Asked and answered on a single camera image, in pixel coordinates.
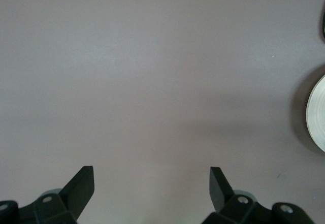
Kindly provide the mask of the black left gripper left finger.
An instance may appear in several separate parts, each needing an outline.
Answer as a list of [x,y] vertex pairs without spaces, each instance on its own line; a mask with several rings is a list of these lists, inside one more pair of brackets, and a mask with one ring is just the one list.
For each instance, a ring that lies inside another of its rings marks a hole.
[[93,193],[93,167],[83,166],[62,189],[49,190],[24,207],[0,201],[0,224],[78,224]]

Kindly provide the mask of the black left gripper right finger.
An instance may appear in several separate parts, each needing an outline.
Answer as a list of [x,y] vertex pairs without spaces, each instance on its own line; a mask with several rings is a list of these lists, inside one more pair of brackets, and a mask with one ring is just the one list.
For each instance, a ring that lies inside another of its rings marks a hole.
[[219,167],[210,168],[209,193],[215,211],[202,224],[315,224],[297,205],[278,202],[267,209],[249,193],[234,191]]

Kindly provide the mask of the round wooden plate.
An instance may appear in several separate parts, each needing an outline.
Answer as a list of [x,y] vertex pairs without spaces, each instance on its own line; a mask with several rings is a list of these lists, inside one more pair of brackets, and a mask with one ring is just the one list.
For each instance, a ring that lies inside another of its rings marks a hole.
[[311,139],[325,152],[325,75],[310,93],[306,107],[306,123]]

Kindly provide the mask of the brown table cover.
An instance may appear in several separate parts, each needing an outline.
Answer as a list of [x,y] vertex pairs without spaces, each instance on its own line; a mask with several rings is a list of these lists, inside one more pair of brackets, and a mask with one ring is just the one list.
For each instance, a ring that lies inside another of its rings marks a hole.
[[93,166],[79,224],[201,224],[209,172],[325,224],[305,124],[325,0],[0,0],[0,201]]

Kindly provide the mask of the yellow quilted oven mitt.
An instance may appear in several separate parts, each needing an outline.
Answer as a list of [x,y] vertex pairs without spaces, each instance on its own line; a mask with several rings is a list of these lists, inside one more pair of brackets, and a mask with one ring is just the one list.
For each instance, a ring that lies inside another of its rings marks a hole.
[[325,43],[325,4],[322,8],[319,22],[319,33],[321,40]]

